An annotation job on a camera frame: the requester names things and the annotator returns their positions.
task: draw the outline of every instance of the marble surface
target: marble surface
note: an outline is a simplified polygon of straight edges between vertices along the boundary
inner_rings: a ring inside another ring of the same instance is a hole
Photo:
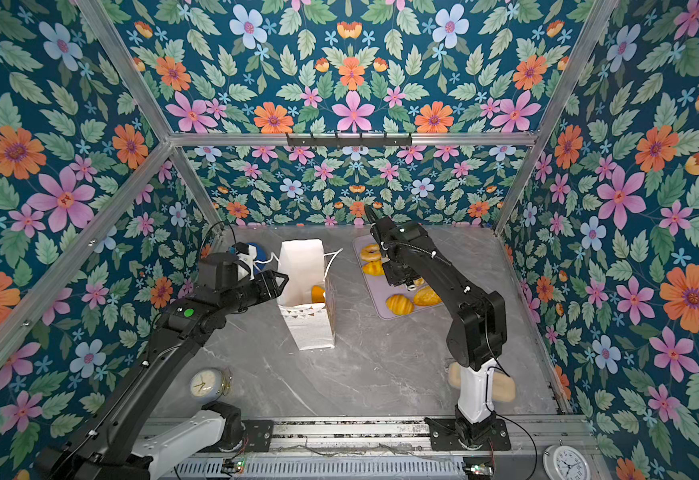
[[[517,382],[504,414],[555,413],[543,371],[541,346],[512,286],[503,249],[489,229],[428,226],[446,258],[484,290],[505,297],[508,342],[499,356]],[[445,336],[451,318],[444,306],[393,320],[373,308],[352,240],[368,229],[284,226],[236,229],[238,240],[280,251],[285,240],[320,238],[326,252],[344,248],[330,279],[336,287],[336,347],[298,351],[275,302],[228,316],[206,346],[185,366],[154,409],[153,417],[189,417],[199,408],[189,394],[191,376],[203,368],[229,367],[230,393],[221,398],[245,418],[282,416],[451,416],[459,391],[448,385],[452,362]]]

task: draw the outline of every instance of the robotic arm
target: robotic arm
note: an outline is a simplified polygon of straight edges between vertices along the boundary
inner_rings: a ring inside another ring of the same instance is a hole
[[[388,216],[365,209],[371,234],[382,252],[390,285],[423,278],[440,296],[453,319],[446,344],[461,370],[461,395],[456,407],[456,432],[466,447],[480,445],[495,418],[491,399],[493,375],[507,341],[504,299],[467,280],[437,249],[416,222],[397,225]]]
[[[249,248],[236,244],[238,255],[211,254],[200,261],[196,293],[163,310],[145,351],[105,405],[63,447],[41,451],[35,461],[41,478],[150,480],[219,441],[236,447],[243,435],[240,410],[221,402],[204,405],[195,417],[144,445],[134,448],[134,442],[174,377],[227,323],[225,316],[283,293],[288,276],[272,270],[250,276],[251,263],[241,260],[250,259]]]

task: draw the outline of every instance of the metal beam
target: metal beam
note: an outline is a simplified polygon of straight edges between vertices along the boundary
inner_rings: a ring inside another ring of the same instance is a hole
[[[275,147],[287,147],[294,140],[310,141],[317,139],[325,141],[336,138],[357,139],[361,144],[361,136],[358,134],[225,134],[220,132],[209,132],[207,134],[172,134],[171,143],[174,147],[203,147],[213,145],[214,147],[240,145],[268,145]],[[384,134],[363,134],[364,140],[373,139],[378,142],[384,138]],[[394,145],[392,138],[408,138],[408,135],[388,135],[391,140],[389,145]],[[413,145],[515,145],[518,147],[531,147],[536,143],[537,135],[528,132],[515,132],[503,134],[501,132],[485,132],[478,134],[411,134],[411,144]]]
[[[208,196],[208,191],[201,183],[200,177],[198,177],[198,172],[192,168],[190,165],[190,160],[187,158],[187,154],[184,153],[182,148],[173,148],[173,153],[171,154],[171,159],[174,162],[176,170],[184,179],[184,183],[187,185],[187,190],[190,192],[198,204],[198,208],[201,209],[203,216],[209,225],[216,224],[221,220],[219,213],[214,208],[214,202],[211,201]],[[215,230],[220,233],[224,229],[224,225],[216,226]]]
[[[78,0],[77,4],[155,136],[159,141],[165,141],[172,133],[171,125],[144,83],[142,73],[136,69],[134,57],[125,46],[107,11],[99,0]]]
[[[507,225],[509,216],[515,209],[528,180],[534,173],[536,161],[544,153],[544,149],[552,136],[552,131],[563,113],[563,108],[574,92],[576,83],[579,81],[579,77],[581,77],[581,72],[584,71],[587,61],[594,51],[594,46],[603,34],[603,29],[608,25],[608,19],[618,3],[619,0],[595,0],[594,5],[592,5],[587,21],[581,28],[579,38],[571,51],[571,59],[560,77],[560,82],[557,82],[552,99],[547,104],[544,116],[541,118],[537,130],[537,142],[528,151],[520,170],[515,176],[515,181],[512,182],[512,186],[509,188],[507,197],[504,200],[504,206],[501,208],[501,216],[499,216],[494,226],[496,232],[501,232]]]
[[[165,142],[152,150],[143,164],[112,196],[107,206],[94,216],[91,223],[78,234],[72,245],[48,268],[0,325],[0,367],[22,345],[42,314],[56,301],[59,289],[78,273],[93,252],[96,243],[105,239],[109,229],[158,173],[170,152],[171,147]]]

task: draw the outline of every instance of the clock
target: clock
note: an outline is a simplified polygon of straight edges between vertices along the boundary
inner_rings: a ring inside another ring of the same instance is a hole
[[[553,445],[544,452],[544,469],[551,480],[591,480],[585,456],[576,448]]]
[[[227,395],[231,381],[232,373],[229,369],[223,372],[216,369],[204,369],[192,377],[190,393],[194,398],[210,402],[222,395]]]

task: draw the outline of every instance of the white clock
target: white clock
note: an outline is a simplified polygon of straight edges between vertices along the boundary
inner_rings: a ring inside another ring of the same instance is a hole
[[[591,480],[585,456],[576,448],[553,445],[544,452],[544,469],[551,480]]]
[[[229,370],[221,372],[215,369],[204,369],[192,377],[190,393],[192,397],[211,401],[226,395],[230,389],[232,373]]]

